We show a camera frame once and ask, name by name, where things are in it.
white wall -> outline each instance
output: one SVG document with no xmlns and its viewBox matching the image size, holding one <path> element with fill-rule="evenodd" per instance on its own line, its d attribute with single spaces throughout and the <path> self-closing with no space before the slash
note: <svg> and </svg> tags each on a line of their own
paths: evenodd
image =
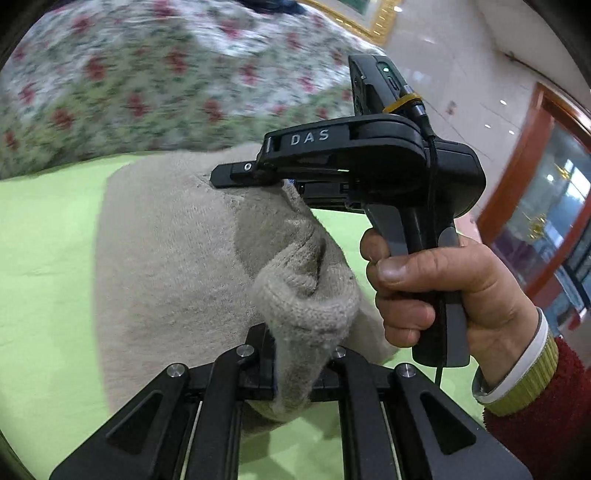
<svg viewBox="0 0 591 480">
<path fill-rule="evenodd" d="M 511 53 L 591 109 L 591 90 L 550 26 L 523 0 L 476 0 L 499 50 Z"/>
</svg>

gold picture frame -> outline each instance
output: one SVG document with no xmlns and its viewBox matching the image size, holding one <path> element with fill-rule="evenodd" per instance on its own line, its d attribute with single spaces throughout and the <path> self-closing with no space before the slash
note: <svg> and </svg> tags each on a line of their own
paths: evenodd
<svg viewBox="0 0 591 480">
<path fill-rule="evenodd" d="M 402 0 L 369 0 L 368 11 L 360 14 L 353 8 L 340 3 L 339 0 L 298 0 L 328 15 L 333 21 L 342 25 L 345 29 L 362 37 L 371 43 L 383 46 L 394 21 L 396 10 Z"/>
</svg>

picture frame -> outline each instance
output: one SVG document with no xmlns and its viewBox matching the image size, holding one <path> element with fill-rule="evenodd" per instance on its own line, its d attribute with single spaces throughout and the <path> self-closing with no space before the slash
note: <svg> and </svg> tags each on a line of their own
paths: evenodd
<svg viewBox="0 0 591 480">
<path fill-rule="evenodd" d="M 383 46 L 402 0 L 299 0 L 371 43 Z"/>
</svg>

glass door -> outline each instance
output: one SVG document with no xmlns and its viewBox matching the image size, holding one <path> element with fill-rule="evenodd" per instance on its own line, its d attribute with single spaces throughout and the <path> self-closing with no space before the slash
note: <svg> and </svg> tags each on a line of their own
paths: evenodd
<svg viewBox="0 0 591 480">
<path fill-rule="evenodd" d="M 591 316 L 590 151 L 591 119 L 538 85 L 511 161 L 478 218 L 483 242 L 555 335 Z"/>
<path fill-rule="evenodd" d="M 591 187 L 591 155 L 555 122 L 534 177 L 490 247 L 527 289 L 581 214 Z"/>
</svg>

white shirt cuff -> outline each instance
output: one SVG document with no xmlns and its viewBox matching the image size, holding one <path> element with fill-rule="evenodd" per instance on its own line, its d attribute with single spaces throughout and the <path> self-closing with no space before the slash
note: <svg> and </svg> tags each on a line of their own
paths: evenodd
<svg viewBox="0 0 591 480">
<path fill-rule="evenodd" d="M 548 321 L 546 321 L 546 317 L 542 310 L 538 309 L 538 312 L 540 314 L 540 319 L 538 321 L 538 330 L 536 331 L 533 340 L 528 348 L 525 349 L 525 352 L 521 355 L 521 358 L 517 361 L 513 369 L 511 369 L 500 384 L 492 390 L 487 391 L 488 388 L 482 377 L 480 368 L 476 371 L 474 381 L 472 382 L 472 394 L 479 403 L 488 405 L 502 399 L 519 383 L 542 354 L 548 337 Z"/>
</svg>

